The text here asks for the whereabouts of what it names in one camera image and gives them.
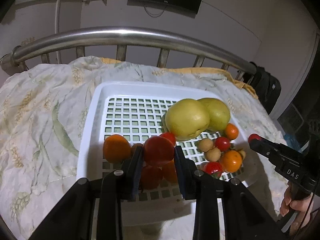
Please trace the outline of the person's right hand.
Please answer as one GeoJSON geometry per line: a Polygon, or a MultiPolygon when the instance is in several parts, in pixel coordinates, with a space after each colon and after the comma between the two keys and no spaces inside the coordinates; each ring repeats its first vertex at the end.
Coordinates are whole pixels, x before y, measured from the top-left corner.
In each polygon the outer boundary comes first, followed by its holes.
{"type": "Polygon", "coordinates": [[[298,212],[298,215],[295,218],[294,223],[300,224],[302,222],[303,218],[305,217],[304,223],[303,223],[303,226],[304,226],[305,224],[307,224],[309,222],[309,220],[311,218],[311,211],[313,208],[313,203],[311,204],[308,212],[307,212],[307,209],[308,209],[308,206],[311,202],[311,197],[313,197],[313,193],[310,196],[308,196],[302,200],[293,200],[293,197],[291,194],[292,193],[292,183],[288,182],[287,184],[288,184],[288,187],[284,192],[284,198],[283,198],[283,201],[281,202],[281,206],[280,206],[280,210],[279,210],[280,214],[284,217],[289,212],[289,209],[291,208],[291,209],[298,212]]]}

